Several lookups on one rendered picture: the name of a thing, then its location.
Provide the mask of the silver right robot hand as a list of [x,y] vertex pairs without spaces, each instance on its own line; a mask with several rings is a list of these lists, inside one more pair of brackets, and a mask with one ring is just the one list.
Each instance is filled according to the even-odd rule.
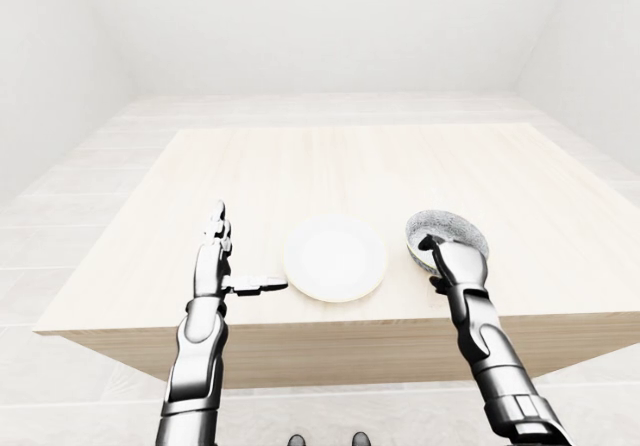
[[436,273],[430,282],[438,294],[446,295],[449,289],[458,286],[485,291],[487,262],[476,248],[427,235],[419,243],[418,249],[431,252]]

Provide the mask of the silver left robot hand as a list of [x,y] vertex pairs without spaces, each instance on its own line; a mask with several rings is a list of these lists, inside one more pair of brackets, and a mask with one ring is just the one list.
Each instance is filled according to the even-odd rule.
[[263,292],[284,290],[285,278],[270,276],[232,276],[229,257],[232,254],[231,223],[226,206],[217,201],[204,229],[194,268],[194,296],[219,297],[227,294],[255,296]]

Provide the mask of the grey patterned bowl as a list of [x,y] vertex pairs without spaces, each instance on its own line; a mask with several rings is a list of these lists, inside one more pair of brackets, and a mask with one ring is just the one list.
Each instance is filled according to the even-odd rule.
[[418,266],[438,275],[431,250],[420,250],[419,244],[428,235],[437,240],[455,241],[476,248],[489,258],[489,245],[481,231],[465,218],[444,210],[423,210],[412,215],[405,225],[408,251]]

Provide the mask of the white plate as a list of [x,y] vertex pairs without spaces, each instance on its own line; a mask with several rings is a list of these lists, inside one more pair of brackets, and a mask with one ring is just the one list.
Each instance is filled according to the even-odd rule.
[[342,214],[309,218],[288,235],[283,268],[289,283],[324,303],[359,300],[382,283],[388,253],[367,222]]

